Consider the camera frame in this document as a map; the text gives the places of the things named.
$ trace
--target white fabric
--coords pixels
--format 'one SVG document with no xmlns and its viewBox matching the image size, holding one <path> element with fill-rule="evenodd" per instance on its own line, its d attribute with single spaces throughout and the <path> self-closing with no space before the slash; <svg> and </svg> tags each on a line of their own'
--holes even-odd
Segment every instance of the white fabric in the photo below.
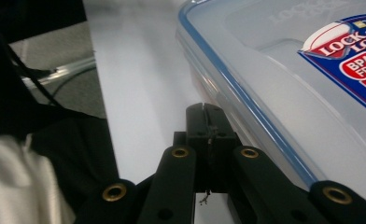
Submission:
<svg viewBox="0 0 366 224">
<path fill-rule="evenodd" d="M 49 159 L 0 136 L 0 223 L 64 224 L 74 213 L 61 194 Z"/>
</svg>

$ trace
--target blue lid rim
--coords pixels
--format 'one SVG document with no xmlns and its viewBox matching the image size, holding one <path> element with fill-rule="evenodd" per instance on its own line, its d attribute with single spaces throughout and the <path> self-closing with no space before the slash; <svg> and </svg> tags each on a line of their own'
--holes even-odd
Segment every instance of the blue lid rim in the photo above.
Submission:
<svg viewBox="0 0 366 224">
<path fill-rule="evenodd" d="M 212 48 L 206 43 L 204 38 L 199 34 L 199 32 L 190 23 L 187 14 L 200 4 L 206 3 L 209 0 L 204 0 L 200 2 L 188 2 L 183 6 L 178 13 L 178 19 L 186 31 L 190 34 L 192 39 L 197 43 L 198 47 L 204 52 L 209 61 L 216 67 L 220 74 L 227 81 L 231 89 L 236 93 L 240 100 L 244 103 L 245 107 L 251 111 L 251 113 L 259 121 L 260 125 L 264 130 L 270 135 L 274 140 L 274 143 L 282 151 L 285 158 L 289 161 L 291 166 L 300 176 L 302 181 L 307 187 L 310 187 L 313 183 L 317 182 L 317 178 L 311 172 L 311 170 L 306 166 L 299 155 L 294 151 L 289 142 L 283 137 L 283 135 L 276 129 L 270 119 L 260 110 L 253 99 L 247 94 L 247 92 L 241 87 L 241 85 L 236 81 L 236 79 L 230 73 L 226 64 L 219 58 L 219 56 L 212 50 Z"/>
</svg>

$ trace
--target gray floor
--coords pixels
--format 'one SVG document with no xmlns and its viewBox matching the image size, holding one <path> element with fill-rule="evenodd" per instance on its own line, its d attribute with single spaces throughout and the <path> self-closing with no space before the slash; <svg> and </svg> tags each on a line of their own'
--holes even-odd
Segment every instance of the gray floor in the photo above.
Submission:
<svg viewBox="0 0 366 224">
<path fill-rule="evenodd" d="M 86 22 L 16 42 L 12 44 L 12 48 L 28 67 L 42 70 L 53 69 L 93 55 Z M 60 87 L 55 99 L 65 108 L 99 118 L 106 117 L 96 69 L 71 78 L 59 78 L 45 87 L 51 94 Z M 32 90 L 32 94 L 39 103 L 49 103 L 39 90 Z"/>
</svg>

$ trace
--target metal grommet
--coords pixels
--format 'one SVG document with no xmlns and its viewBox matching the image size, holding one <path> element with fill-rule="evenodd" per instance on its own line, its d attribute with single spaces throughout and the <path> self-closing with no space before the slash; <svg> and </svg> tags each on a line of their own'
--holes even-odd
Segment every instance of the metal grommet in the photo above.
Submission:
<svg viewBox="0 0 366 224">
<path fill-rule="evenodd" d="M 177 158 L 183 158 L 189 155 L 189 151 L 183 147 L 179 147 L 172 150 L 172 155 Z"/>
<path fill-rule="evenodd" d="M 335 187 L 325 187 L 323 194 L 335 203 L 350 204 L 352 203 L 352 197 L 341 189 Z"/>
<path fill-rule="evenodd" d="M 113 184 L 107 187 L 102 193 L 102 197 L 107 202 L 115 202 L 120 200 L 127 193 L 127 188 L 123 184 Z"/>
<path fill-rule="evenodd" d="M 259 157 L 259 152 L 252 148 L 244 148 L 241 150 L 241 154 L 247 158 L 255 159 Z"/>
</svg>

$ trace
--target black cable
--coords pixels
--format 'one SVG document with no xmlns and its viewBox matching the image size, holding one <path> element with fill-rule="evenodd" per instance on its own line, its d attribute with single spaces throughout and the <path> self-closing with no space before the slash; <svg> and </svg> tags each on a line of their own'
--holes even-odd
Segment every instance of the black cable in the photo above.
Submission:
<svg viewBox="0 0 366 224">
<path fill-rule="evenodd" d="M 76 77 L 79 77 L 80 75 L 84 74 L 84 73 L 87 73 L 87 72 L 90 72 L 92 70 L 95 70 L 96 67 L 93 67 L 93 68 L 89 68 L 89 69 L 86 69 L 86 70 L 83 70 L 77 74 L 74 74 L 73 76 L 69 77 L 67 80 L 65 80 L 63 83 L 61 83 L 57 89 L 55 89 L 55 91 L 52 93 L 52 98 L 55 98 L 55 96 L 58 94 L 58 92 L 66 85 L 68 84 L 70 81 L 72 81 L 73 79 L 75 79 Z"/>
<path fill-rule="evenodd" d="M 49 99 L 50 102 L 52 102 L 54 105 L 63 108 L 62 105 L 60 105 L 52 96 L 49 94 L 49 92 L 43 87 L 43 85 L 40 84 L 40 82 L 37 80 L 37 78 L 32 74 L 32 72 L 29 70 L 28 67 L 21 61 L 20 57 L 15 53 L 15 51 L 11 48 L 10 45 L 7 45 L 8 52 L 12 57 L 12 60 L 23 70 L 23 72 L 28 76 L 32 82 L 35 84 L 35 86 L 43 93 L 43 95 Z"/>
</svg>

